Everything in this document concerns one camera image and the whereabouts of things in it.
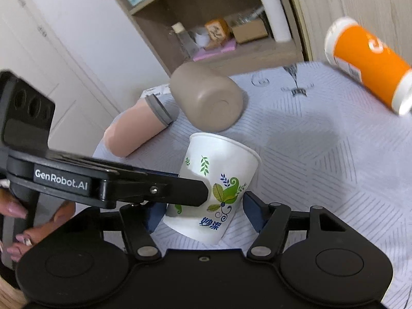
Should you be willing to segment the left hand pink nails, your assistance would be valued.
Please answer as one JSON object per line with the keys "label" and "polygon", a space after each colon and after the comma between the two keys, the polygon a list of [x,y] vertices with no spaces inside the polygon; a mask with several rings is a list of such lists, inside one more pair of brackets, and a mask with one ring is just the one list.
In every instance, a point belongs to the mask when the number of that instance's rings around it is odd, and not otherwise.
{"label": "left hand pink nails", "polygon": [[18,228],[11,229],[11,234],[14,234],[15,238],[10,244],[4,244],[6,256],[13,262],[20,261],[31,248],[68,222],[75,215],[75,211],[75,203],[65,201],[47,222],[28,228],[26,224],[28,211],[10,191],[1,188],[1,215],[18,220],[15,222]]}

